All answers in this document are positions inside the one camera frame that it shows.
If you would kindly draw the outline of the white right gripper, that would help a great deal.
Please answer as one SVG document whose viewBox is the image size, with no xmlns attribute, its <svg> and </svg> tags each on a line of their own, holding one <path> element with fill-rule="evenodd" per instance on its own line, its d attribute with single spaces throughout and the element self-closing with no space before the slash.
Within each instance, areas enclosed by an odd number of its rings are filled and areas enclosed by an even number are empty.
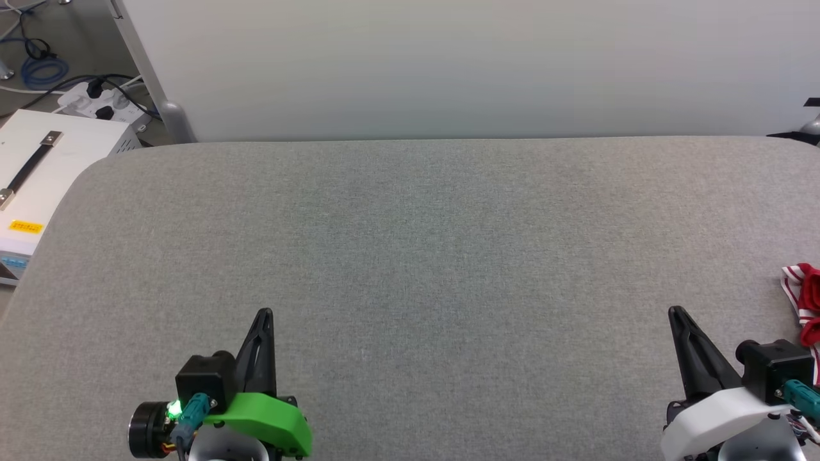
<svg viewBox="0 0 820 461">
<path fill-rule="evenodd" d="M 791 412 L 788 403 L 768 405 L 741 387 L 740 375 L 684 307 L 669 307 L 668 318 L 685 400 L 709 397 L 668 423 L 661 438 L 665 461 L 699 455 L 753 428 L 770 414 Z"/>
</svg>

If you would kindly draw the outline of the white power strip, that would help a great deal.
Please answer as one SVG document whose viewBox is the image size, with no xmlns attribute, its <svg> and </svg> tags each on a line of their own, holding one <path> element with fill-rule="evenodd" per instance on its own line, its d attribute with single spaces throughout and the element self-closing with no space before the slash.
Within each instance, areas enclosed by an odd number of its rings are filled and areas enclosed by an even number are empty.
<svg viewBox="0 0 820 461">
<path fill-rule="evenodd" d="M 152 120 L 144 107 L 116 88 L 103 88 L 100 81 L 74 85 L 59 96 L 58 105 L 69 116 L 128 123 L 138 133 L 145 131 Z"/>
</svg>

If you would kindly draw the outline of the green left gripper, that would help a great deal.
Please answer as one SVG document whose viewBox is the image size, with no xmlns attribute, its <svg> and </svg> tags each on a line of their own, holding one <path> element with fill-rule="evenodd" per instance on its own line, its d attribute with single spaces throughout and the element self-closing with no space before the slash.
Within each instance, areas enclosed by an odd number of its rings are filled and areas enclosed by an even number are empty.
<svg viewBox="0 0 820 461">
<path fill-rule="evenodd" d="M 301 410 L 267 396 L 276 393 L 275 335 L 272 309 L 259 309 L 236 359 L 238 393 L 223 414 L 209 414 L 206 426 L 222 423 L 269 444 L 284 457 L 310 457 L 313 433 Z"/>
</svg>

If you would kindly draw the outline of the white partition panel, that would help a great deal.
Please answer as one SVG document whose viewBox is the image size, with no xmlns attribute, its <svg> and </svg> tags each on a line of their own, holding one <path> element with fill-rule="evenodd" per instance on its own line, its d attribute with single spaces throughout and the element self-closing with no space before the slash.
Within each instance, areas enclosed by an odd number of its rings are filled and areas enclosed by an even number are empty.
<svg viewBox="0 0 820 461">
<path fill-rule="evenodd" d="M 108 0 L 177 143 L 765 135 L 820 0 Z"/>
</svg>

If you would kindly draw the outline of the red white basketball jersey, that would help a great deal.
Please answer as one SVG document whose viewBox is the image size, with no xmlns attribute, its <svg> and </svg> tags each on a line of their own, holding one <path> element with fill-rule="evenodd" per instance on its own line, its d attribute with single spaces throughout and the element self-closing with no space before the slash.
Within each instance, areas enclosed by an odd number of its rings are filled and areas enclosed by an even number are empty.
<svg viewBox="0 0 820 461">
<path fill-rule="evenodd" d="M 820 388 L 820 266 L 798 263 L 781 271 L 781 287 L 798 319 L 799 343 L 814 361 L 811 382 Z"/>
</svg>

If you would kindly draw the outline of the black stand base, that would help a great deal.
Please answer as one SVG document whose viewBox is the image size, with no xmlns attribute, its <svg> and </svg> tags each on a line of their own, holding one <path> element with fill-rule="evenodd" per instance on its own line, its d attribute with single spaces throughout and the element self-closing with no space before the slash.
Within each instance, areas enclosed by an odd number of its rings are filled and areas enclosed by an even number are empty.
<svg viewBox="0 0 820 461">
<path fill-rule="evenodd" d="M 768 134 L 767 137 L 796 140 L 798 142 L 812 144 L 812 146 L 820 148 L 820 113 L 818 113 L 814 120 L 808 122 L 800 128 L 799 131 L 773 133 Z"/>
</svg>

